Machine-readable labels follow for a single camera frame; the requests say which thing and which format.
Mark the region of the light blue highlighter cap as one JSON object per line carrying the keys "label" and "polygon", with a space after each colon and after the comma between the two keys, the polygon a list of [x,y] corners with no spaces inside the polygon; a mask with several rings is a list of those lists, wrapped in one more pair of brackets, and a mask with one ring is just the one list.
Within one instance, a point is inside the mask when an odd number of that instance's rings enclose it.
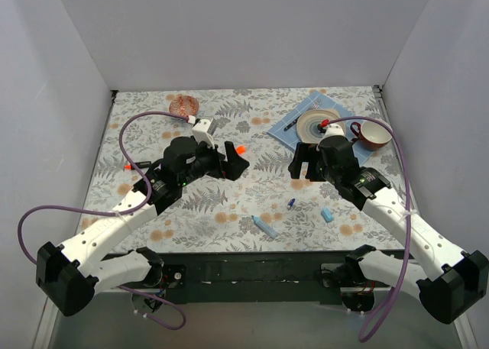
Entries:
{"label": "light blue highlighter cap", "polygon": [[321,215],[324,218],[325,222],[327,223],[332,222],[334,220],[332,213],[327,208],[324,208],[321,211]]}

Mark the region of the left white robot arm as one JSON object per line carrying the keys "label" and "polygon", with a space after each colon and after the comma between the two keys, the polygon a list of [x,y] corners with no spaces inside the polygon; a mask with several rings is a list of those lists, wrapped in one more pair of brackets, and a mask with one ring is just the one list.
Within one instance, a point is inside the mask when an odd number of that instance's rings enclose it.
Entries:
{"label": "left white robot arm", "polygon": [[184,186],[204,176],[235,181],[248,166],[230,141],[225,142],[225,153],[219,153],[193,137],[173,139],[162,158],[114,207],[113,216],[97,220],[58,246],[47,242],[38,250],[37,285],[65,316],[80,312],[107,289],[133,282],[158,286],[164,262],[149,248],[110,260],[106,255],[178,201]]}

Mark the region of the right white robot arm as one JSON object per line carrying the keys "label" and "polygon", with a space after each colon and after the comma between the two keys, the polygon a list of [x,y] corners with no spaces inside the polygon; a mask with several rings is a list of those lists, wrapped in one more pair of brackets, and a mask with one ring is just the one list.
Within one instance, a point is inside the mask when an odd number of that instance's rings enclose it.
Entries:
{"label": "right white robot arm", "polygon": [[385,176],[359,165],[345,137],[297,144],[288,167],[292,178],[300,177],[303,163],[308,180],[331,183],[344,200],[403,243],[424,272],[415,278],[413,293],[437,321],[452,323],[486,295],[488,258],[479,250],[466,252],[409,210]]}

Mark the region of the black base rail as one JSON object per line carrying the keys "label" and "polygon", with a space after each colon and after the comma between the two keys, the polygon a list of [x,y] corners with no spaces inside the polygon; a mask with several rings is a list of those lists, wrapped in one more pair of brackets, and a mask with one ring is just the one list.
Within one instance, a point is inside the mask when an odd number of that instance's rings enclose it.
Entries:
{"label": "black base rail", "polygon": [[346,275],[345,251],[161,254],[155,283],[130,282],[132,289],[158,292],[176,304],[235,302],[318,302],[343,299],[369,309],[387,285],[356,283]]}

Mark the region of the red patterned small bowl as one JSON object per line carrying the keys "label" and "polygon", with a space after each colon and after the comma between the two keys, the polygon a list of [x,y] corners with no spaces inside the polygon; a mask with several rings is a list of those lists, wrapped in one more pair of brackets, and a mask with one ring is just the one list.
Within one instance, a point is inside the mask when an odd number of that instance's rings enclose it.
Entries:
{"label": "red patterned small bowl", "polygon": [[169,104],[169,113],[179,116],[196,116],[199,101],[190,95],[177,95]]}

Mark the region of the light blue highlighter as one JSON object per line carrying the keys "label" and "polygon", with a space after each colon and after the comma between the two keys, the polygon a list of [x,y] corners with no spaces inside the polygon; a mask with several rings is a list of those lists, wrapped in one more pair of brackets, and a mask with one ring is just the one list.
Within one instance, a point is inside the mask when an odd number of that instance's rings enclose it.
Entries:
{"label": "light blue highlighter", "polygon": [[278,233],[260,217],[253,215],[252,220],[269,238],[275,239],[277,237]]}

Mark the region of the black orange highlighter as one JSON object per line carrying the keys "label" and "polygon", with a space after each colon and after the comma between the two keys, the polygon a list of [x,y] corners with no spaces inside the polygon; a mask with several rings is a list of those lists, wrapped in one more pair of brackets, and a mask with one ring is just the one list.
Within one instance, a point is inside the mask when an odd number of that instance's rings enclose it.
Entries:
{"label": "black orange highlighter", "polygon": [[150,161],[136,162],[134,164],[129,163],[129,164],[126,164],[124,166],[124,169],[125,170],[136,170],[138,168],[138,169],[143,170],[143,169],[149,168],[150,165],[151,165]]}

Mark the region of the blue checked cloth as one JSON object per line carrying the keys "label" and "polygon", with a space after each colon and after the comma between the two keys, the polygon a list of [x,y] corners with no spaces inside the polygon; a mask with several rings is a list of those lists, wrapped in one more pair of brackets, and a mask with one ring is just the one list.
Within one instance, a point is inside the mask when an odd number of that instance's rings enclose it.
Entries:
{"label": "blue checked cloth", "polygon": [[[297,118],[314,101],[319,103],[317,109],[307,111],[289,130],[283,129]],[[318,125],[329,119],[350,118],[352,116],[379,117],[374,92],[370,87],[333,88],[331,92],[319,90],[305,97],[296,107],[286,113],[267,131],[275,140],[291,151],[295,151],[298,143],[317,144],[322,139]]]}

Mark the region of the red white mug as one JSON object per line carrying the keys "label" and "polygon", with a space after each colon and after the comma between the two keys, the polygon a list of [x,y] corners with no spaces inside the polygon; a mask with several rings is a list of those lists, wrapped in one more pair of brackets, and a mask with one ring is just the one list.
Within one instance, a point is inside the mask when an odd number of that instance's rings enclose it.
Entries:
{"label": "red white mug", "polygon": [[390,132],[381,124],[373,121],[362,123],[353,121],[350,124],[350,130],[354,135],[354,140],[367,150],[378,150],[392,140]]}

